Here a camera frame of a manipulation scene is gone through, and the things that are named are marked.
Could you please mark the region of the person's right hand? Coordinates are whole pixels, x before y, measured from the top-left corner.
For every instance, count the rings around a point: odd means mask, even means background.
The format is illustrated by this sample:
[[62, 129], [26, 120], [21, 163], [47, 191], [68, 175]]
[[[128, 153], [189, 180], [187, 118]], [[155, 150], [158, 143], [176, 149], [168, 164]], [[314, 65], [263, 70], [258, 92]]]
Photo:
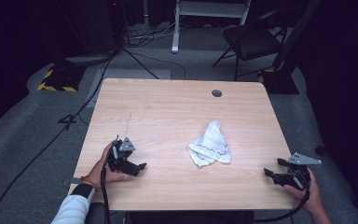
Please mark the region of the person's right hand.
[[[316, 215], [323, 208], [322, 194], [319, 190], [319, 186], [316, 180], [316, 177], [312, 170], [310, 172], [310, 197], [307, 202], [303, 205], [303, 208], [312, 215]], [[284, 185], [283, 188], [292, 196], [294, 196], [298, 201], [301, 201], [305, 196], [305, 190], [299, 190], [289, 185]]]

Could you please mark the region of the white metal stand frame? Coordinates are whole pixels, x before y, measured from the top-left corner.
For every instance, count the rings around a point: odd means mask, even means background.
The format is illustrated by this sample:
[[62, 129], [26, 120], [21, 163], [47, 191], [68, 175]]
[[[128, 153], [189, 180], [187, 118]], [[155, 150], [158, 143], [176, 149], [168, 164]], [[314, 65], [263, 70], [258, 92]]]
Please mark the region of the white metal stand frame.
[[244, 24], [252, 0], [243, 0], [240, 3], [201, 2], [190, 0], [176, 0], [174, 11], [174, 31], [172, 37], [173, 54], [179, 51], [180, 20], [184, 16], [201, 16], [215, 18], [239, 19]]

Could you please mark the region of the black slanted stand with base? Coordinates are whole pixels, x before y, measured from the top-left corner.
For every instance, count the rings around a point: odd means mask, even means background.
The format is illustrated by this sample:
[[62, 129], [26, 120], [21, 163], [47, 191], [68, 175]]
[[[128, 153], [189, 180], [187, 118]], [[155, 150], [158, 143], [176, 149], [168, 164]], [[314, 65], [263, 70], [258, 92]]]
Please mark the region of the black slanted stand with base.
[[285, 41], [282, 51], [275, 58], [273, 69], [264, 69], [257, 74], [258, 81], [264, 85], [267, 93], [298, 94], [292, 74], [302, 57], [301, 38], [321, 1], [310, 0], [305, 8], [305, 13]]

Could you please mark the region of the black equipment tower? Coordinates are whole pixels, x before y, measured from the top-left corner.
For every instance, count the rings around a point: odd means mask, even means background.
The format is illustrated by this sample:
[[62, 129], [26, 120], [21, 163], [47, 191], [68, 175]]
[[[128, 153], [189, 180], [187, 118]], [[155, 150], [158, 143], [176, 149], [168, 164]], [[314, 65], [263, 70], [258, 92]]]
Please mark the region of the black equipment tower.
[[93, 63], [115, 56], [127, 31], [122, 0], [69, 0], [77, 34]]

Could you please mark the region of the grey tape strip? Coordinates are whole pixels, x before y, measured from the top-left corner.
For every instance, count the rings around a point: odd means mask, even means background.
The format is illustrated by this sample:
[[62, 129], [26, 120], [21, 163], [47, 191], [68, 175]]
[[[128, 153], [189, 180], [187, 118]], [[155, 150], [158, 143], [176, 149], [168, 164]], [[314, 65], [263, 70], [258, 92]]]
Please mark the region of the grey tape strip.
[[62, 185], [63, 186], [70, 186], [71, 184], [75, 184], [75, 185], [78, 185], [81, 183], [81, 179], [80, 178], [77, 178], [77, 177], [71, 177], [71, 178], [65, 178], [63, 181], [62, 181]]

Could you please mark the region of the black folding chair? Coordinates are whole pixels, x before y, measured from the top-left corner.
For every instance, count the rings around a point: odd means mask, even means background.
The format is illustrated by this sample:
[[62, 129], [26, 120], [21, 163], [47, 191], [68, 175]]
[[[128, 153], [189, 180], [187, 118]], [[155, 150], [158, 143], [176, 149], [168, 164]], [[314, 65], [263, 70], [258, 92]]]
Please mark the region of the black folding chair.
[[223, 37], [228, 48], [213, 63], [215, 67], [223, 59], [234, 57], [234, 79], [242, 77], [239, 62], [269, 56], [282, 50], [289, 27], [289, 8], [276, 9], [258, 18], [224, 30]]

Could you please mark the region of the person's left hand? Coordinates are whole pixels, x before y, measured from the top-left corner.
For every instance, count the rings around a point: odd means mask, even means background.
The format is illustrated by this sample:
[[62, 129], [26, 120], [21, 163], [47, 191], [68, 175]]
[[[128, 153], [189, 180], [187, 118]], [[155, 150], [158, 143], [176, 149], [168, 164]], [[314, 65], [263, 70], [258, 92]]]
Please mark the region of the person's left hand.
[[[100, 159], [94, 164], [90, 172], [82, 178], [82, 182], [85, 184], [89, 184], [95, 189], [99, 189], [101, 187], [101, 171], [105, 167], [105, 159], [107, 154], [111, 148], [112, 144], [108, 144], [103, 150], [103, 154]], [[120, 171], [110, 171], [107, 170], [105, 174], [105, 180], [107, 182], [117, 182], [129, 179], [130, 176]]]

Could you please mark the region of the black base with hazard tape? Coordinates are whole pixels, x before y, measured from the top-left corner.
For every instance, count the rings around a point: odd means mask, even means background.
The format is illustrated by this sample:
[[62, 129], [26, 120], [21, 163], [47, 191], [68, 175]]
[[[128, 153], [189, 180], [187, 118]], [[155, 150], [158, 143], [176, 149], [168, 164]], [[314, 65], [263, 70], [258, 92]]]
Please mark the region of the black base with hazard tape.
[[84, 66], [70, 65], [65, 68], [51, 66], [38, 86], [39, 91], [78, 91], [84, 76]]

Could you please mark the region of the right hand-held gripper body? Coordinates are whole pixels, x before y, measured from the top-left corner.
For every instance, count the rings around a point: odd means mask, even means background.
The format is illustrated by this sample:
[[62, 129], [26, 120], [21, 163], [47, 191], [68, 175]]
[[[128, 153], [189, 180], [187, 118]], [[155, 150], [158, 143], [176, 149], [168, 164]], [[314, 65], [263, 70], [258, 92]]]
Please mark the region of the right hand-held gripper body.
[[297, 189], [306, 189], [310, 184], [310, 173], [308, 171], [309, 165], [321, 165], [321, 160], [316, 160], [308, 156], [294, 153], [287, 159], [289, 164], [288, 173], [295, 180], [295, 187]]

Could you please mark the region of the white cloth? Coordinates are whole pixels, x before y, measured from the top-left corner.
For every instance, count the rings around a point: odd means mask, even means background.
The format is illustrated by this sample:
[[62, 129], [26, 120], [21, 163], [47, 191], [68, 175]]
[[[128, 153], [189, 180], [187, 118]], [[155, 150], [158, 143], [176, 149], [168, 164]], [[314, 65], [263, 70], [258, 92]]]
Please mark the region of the white cloth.
[[215, 161], [231, 163], [231, 152], [217, 120], [211, 121], [204, 133], [189, 143], [186, 149], [198, 167], [210, 165]]

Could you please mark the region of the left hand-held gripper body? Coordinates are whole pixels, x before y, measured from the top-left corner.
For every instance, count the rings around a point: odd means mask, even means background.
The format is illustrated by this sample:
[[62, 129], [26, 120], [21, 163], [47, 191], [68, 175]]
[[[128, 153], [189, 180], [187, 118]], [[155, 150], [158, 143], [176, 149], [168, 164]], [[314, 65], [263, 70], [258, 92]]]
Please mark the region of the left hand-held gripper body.
[[111, 151], [108, 153], [107, 162], [111, 171], [119, 171], [120, 166], [131, 166], [128, 157], [135, 150], [135, 146], [128, 137], [123, 140], [115, 140]]

